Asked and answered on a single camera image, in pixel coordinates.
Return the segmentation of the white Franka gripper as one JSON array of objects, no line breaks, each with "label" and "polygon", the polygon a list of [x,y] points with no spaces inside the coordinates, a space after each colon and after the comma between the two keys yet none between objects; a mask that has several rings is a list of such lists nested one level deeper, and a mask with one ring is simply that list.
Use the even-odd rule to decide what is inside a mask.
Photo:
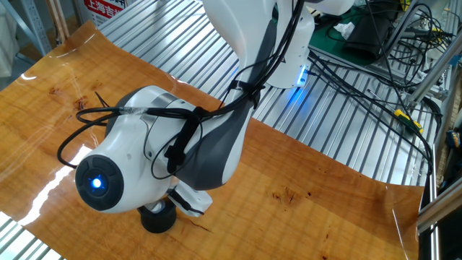
[{"label": "white Franka gripper", "polygon": [[213,203],[205,191],[197,191],[182,181],[167,190],[167,197],[180,211],[190,217],[204,215]]}]

